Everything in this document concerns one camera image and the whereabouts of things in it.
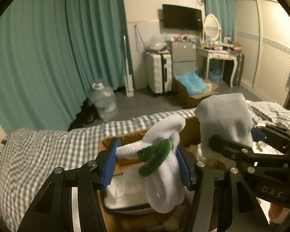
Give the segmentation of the clear plastic bag on suitcase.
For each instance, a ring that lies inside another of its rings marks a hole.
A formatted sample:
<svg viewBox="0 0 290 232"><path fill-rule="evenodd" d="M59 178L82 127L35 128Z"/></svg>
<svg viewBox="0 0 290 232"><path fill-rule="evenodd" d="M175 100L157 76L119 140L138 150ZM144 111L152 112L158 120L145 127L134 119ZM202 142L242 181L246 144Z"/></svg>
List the clear plastic bag on suitcase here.
<svg viewBox="0 0 290 232"><path fill-rule="evenodd" d="M167 48L167 41L168 38L166 35L153 35L148 42L148 48L151 51L163 51Z"/></svg>

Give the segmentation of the white hard suitcase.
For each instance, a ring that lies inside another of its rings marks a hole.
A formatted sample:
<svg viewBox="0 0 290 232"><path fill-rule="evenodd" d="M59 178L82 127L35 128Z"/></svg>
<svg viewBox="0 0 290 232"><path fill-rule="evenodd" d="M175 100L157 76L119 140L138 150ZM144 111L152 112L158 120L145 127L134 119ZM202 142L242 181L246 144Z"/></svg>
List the white hard suitcase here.
<svg viewBox="0 0 290 232"><path fill-rule="evenodd" d="M172 62L169 53L149 54L146 57L148 86L155 94L172 91Z"/></svg>

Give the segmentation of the black wall television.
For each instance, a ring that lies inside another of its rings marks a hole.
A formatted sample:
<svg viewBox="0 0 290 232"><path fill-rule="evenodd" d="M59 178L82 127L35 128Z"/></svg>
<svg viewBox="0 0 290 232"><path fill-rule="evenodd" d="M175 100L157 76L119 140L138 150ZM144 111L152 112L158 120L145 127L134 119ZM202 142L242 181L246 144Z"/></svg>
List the black wall television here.
<svg viewBox="0 0 290 232"><path fill-rule="evenodd" d="M163 27L170 29L203 30L202 11L177 5L162 5Z"/></svg>

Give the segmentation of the white louvred wardrobe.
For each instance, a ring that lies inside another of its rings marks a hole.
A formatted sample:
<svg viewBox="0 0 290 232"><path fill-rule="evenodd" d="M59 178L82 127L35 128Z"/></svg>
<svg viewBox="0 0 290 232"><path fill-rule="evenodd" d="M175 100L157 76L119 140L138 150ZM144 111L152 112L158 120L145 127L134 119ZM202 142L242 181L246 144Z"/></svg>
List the white louvred wardrobe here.
<svg viewBox="0 0 290 232"><path fill-rule="evenodd" d="M290 17L275 0L234 0L236 40L245 62L241 83L283 105L290 89Z"/></svg>

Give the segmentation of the clear water jug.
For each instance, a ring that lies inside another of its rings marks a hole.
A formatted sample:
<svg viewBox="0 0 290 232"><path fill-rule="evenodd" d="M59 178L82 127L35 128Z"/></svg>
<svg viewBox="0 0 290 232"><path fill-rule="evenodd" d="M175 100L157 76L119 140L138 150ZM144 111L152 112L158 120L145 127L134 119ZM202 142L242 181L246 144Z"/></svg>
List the clear water jug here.
<svg viewBox="0 0 290 232"><path fill-rule="evenodd" d="M93 84L93 91L89 100L95 105L100 118L108 123L118 114L115 93L109 86L102 82Z"/></svg>

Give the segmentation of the small grey fridge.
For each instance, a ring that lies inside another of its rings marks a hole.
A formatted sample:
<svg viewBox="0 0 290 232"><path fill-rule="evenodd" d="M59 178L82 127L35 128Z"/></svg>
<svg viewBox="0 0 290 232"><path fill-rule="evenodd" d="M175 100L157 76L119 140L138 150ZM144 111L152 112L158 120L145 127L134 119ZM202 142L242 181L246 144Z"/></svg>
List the small grey fridge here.
<svg viewBox="0 0 290 232"><path fill-rule="evenodd" d="M196 47L191 41L168 41L173 75L182 76L196 68Z"/></svg>

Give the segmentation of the blue plastic bags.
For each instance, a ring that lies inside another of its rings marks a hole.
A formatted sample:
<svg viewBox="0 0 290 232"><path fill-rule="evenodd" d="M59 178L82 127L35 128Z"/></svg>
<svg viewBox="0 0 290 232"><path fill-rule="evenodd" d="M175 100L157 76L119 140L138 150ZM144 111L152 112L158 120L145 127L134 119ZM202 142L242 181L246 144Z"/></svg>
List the blue plastic bags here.
<svg viewBox="0 0 290 232"><path fill-rule="evenodd" d="M189 96L209 93L212 91L212 85L204 82L196 72L197 68L182 76L175 75L175 78L180 82L180 84L186 88Z"/></svg>

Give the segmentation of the large teal curtain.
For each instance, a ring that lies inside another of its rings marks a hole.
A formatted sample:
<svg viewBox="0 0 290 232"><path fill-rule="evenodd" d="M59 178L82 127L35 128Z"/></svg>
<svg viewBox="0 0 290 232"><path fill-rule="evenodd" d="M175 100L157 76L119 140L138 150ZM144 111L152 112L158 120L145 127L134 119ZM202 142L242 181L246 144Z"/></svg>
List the large teal curtain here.
<svg viewBox="0 0 290 232"><path fill-rule="evenodd" d="M0 125L65 131L132 68L124 0L13 0L0 16Z"/></svg>

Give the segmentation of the white dressing table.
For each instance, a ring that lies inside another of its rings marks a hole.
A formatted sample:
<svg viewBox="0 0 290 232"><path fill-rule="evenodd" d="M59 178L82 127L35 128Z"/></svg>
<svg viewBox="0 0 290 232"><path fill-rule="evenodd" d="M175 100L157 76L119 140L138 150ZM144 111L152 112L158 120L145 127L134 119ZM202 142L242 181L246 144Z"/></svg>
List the white dressing table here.
<svg viewBox="0 0 290 232"><path fill-rule="evenodd" d="M233 65L233 70L230 77L230 87L231 88L233 87L233 79L234 79L235 72L237 70L237 64L238 64L236 53L231 53L225 50L218 51L218 50L207 50L207 49L202 49L202 48L196 48L196 56L203 57L206 60L205 61L205 79L208 79L208 72L210 68L211 59L223 61L222 75L224 73L225 61L232 60L234 65Z"/></svg>

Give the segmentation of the grey checked bed sheet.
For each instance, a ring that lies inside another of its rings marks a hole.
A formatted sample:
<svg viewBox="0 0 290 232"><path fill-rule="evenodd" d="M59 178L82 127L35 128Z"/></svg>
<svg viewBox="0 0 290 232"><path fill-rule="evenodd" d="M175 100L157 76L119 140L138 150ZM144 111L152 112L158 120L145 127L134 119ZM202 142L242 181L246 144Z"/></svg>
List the grey checked bed sheet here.
<svg viewBox="0 0 290 232"><path fill-rule="evenodd" d="M290 129L290 110L277 103L246 101L253 126L268 122ZM56 166L76 168L95 159L99 142L108 136L149 128L178 114L194 116L196 109L144 115L73 131L34 131L20 128L3 140L0 155L0 217L11 231L17 231L30 202Z"/></svg>

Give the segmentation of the white and green plush toy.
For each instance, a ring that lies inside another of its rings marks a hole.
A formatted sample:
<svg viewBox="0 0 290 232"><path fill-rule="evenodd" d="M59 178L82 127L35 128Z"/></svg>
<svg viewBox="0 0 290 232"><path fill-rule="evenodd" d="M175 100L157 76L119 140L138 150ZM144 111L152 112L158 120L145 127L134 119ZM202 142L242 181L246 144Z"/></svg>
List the white and green plush toy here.
<svg viewBox="0 0 290 232"><path fill-rule="evenodd" d="M150 206L158 213L168 213L184 201L185 187L180 179L177 147L185 118L173 114L154 124L142 140L121 146L118 159L138 159L143 162L139 174L145 178L145 190Z"/></svg>

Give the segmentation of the blue waste basket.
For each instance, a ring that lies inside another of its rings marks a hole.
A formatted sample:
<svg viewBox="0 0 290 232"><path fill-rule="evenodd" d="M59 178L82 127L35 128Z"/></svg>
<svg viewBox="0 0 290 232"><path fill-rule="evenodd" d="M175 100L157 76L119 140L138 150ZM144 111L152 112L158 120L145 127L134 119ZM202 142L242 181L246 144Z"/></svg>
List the blue waste basket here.
<svg viewBox="0 0 290 232"><path fill-rule="evenodd" d="M220 81L221 81L221 71L219 71L219 70L210 70L208 72L208 79L211 82L219 85Z"/></svg>

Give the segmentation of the dark striped suitcase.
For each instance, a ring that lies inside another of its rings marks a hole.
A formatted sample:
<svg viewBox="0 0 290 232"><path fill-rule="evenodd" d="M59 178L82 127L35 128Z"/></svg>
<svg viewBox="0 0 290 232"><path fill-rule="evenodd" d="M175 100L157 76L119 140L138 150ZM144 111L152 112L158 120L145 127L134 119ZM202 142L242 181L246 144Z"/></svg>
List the dark striped suitcase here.
<svg viewBox="0 0 290 232"><path fill-rule="evenodd" d="M236 59L237 60L237 68L235 70L235 75L233 78L233 85L239 86L241 83L242 72L244 69L245 55L243 53L237 53L236 58L237 58Z"/></svg>

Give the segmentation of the white floor mop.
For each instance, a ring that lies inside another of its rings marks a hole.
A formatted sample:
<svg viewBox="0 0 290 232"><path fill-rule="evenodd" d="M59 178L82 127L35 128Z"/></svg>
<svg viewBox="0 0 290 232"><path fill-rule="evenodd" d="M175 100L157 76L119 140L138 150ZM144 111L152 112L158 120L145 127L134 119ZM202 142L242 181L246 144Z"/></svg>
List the white floor mop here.
<svg viewBox="0 0 290 232"><path fill-rule="evenodd" d="M130 72L130 61L128 55L128 46L127 46L127 31L126 25L122 24L122 38L124 45L124 57L125 57L125 88L126 88L126 96L133 97L134 96L134 88L133 88L133 80L132 74Z"/></svg>

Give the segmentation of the open cardboard box on bed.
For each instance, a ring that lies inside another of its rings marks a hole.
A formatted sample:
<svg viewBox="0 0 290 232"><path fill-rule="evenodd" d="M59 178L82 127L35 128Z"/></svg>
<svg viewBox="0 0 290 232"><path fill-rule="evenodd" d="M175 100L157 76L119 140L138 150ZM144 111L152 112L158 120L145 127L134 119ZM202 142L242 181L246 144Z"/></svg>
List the open cardboard box on bed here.
<svg viewBox="0 0 290 232"><path fill-rule="evenodd" d="M138 159L123 174L115 176L106 188L105 205L109 209L149 204L166 214L182 204L186 188L180 179L177 147L185 118L170 115L154 124L141 140L116 149L117 159Z"/></svg>

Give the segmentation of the white oval vanity mirror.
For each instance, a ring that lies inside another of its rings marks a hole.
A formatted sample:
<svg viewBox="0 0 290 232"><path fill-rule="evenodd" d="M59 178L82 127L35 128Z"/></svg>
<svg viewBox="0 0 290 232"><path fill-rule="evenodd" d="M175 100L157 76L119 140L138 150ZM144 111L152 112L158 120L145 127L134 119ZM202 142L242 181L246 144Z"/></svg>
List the white oval vanity mirror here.
<svg viewBox="0 0 290 232"><path fill-rule="evenodd" d="M203 35L206 40L221 41L222 28L214 14L209 14L203 21Z"/></svg>

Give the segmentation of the narrow teal window curtain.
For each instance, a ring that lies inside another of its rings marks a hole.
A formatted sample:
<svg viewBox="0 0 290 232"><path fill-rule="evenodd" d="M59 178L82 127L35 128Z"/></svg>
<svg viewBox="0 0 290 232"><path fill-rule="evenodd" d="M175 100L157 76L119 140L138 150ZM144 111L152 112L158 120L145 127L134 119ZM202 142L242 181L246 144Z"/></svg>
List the narrow teal window curtain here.
<svg viewBox="0 0 290 232"><path fill-rule="evenodd" d="M213 14L221 23L222 38L236 38L235 4L234 0L204 0L206 15Z"/></svg>

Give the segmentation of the grey white sock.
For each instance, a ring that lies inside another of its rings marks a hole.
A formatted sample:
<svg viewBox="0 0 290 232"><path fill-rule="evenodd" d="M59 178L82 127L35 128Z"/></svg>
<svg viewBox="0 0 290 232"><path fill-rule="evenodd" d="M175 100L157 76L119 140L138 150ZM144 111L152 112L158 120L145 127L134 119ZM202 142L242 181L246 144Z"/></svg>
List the grey white sock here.
<svg viewBox="0 0 290 232"><path fill-rule="evenodd" d="M228 161L210 148L209 139L214 135L252 146L253 122L242 93L212 95L199 103L194 114L200 122L197 158Z"/></svg>

